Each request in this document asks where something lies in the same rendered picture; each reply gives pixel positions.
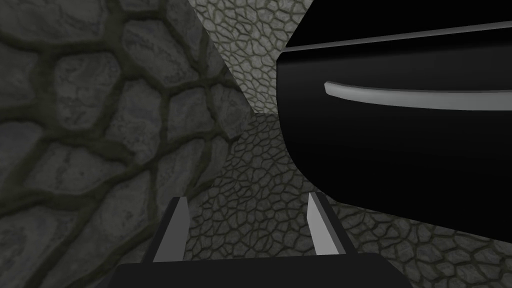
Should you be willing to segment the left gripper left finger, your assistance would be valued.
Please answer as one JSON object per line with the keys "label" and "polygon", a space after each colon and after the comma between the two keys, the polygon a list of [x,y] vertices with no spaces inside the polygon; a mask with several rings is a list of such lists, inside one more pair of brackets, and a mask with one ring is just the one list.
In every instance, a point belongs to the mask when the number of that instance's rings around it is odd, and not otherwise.
{"label": "left gripper left finger", "polygon": [[144,263],[183,261],[190,227],[188,200],[173,197],[143,257]]}

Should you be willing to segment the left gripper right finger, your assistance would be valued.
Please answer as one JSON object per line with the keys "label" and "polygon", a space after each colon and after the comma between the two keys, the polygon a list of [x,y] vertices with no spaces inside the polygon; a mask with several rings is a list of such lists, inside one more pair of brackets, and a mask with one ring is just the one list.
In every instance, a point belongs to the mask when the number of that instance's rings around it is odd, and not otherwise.
{"label": "left gripper right finger", "polygon": [[323,193],[310,192],[306,220],[317,255],[355,255],[357,250]]}

